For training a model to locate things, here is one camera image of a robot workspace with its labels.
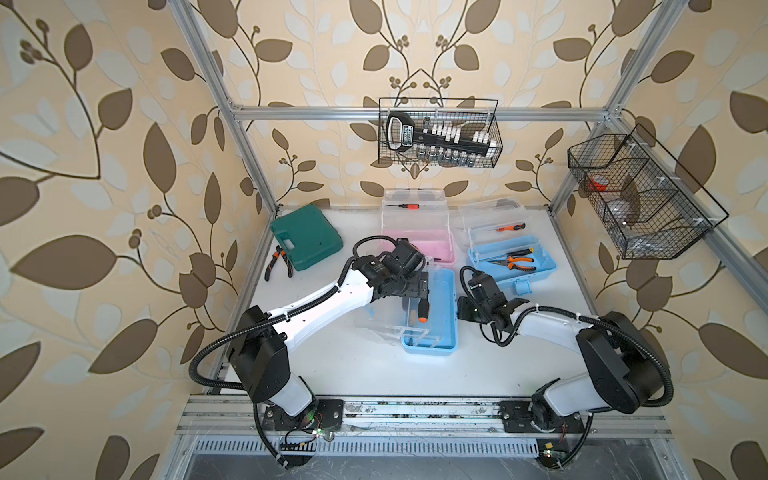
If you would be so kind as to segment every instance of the vent grille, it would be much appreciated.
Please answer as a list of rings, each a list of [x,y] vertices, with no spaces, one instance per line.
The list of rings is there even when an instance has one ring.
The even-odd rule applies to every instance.
[[[272,442],[282,438],[271,438]],[[258,437],[242,435],[204,435],[197,440],[195,453],[202,455],[267,455],[268,451]],[[480,458],[534,458],[538,456],[535,439],[425,439],[392,437],[343,438],[332,442],[318,439],[301,449],[283,452],[316,453],[327,456],[399,456],[409,457],[480,457]]]

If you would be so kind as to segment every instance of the mounting plate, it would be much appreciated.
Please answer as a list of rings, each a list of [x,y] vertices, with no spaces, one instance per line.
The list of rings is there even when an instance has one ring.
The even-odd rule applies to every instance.
[[[499,416],[504,424],[505,433],[541,433],[539,430],[531,425],[531,413],[528,411],[528,405],[530,402],[509,400],[499,402]],[[569,415],[563,418],[565,424],[566,433],[583,433],[584,424],[580,419],[576,418],[576,414]],[[556,432],[559,432],[561,425],[555,428]]]
[[[336,399],[322,399],[317,404],[315,415],[320,414],[322,420],[320,428],[323,430],[338,430],[341,427],[342,417],[344,416],[344,401]],[[285,412],[279,406],[267,407],[262,425],[265,430],[274,432],[287,432],[294,429],[291,421],[286,422]]]

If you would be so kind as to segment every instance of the green tool case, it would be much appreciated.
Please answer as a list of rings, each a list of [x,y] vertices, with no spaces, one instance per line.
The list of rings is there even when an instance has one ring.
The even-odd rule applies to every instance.
[[[341,250],[344,244],[339,232],[314,205],[275,219],[271,228],[296,270],[310,268]]]

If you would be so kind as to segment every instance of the clear plastic box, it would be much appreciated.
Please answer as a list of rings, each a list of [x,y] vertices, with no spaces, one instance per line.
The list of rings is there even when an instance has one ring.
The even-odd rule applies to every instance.
[[[461,205],[458,211],[462,216],[469,250],[477,256],[473,259],[475,262],[498,255],[481,248],[483,245],[531,235],[527,210],[510,197]]]
[[[384,190],[382,234],[407,238],[427,257],[443,265],[456,260],[448,216],[443,190]]]

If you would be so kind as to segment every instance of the wallpaper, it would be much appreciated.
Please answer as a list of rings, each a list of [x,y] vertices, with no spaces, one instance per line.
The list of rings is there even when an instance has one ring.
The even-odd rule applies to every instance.
[[[0,478],[150,478],[267,215],[164,2],[0,0],[0,44]]]
[[[624,114],[679,156],[730,212],[720,228],[768,268],[768,4],[688,6]],[[600,311],[624,313],[665,352],[664,414],[690,470],[768,478],[768,316],[704,242],[671,261],[619,260],[584,195],[559,215],[565,236]]]
[[[568,172],[565,151],[588,134],[584,122],[501,122],[495,168],[457,168],[378,157],[377,127],[341,121],[254,121],[248,134],[283,205],[381,205],[389,188],[442,188],[454,205],[515,197],[549,204]]]
[[[600,107],[654,0],[190,0],[229,95],[248,106],[364,97]]]

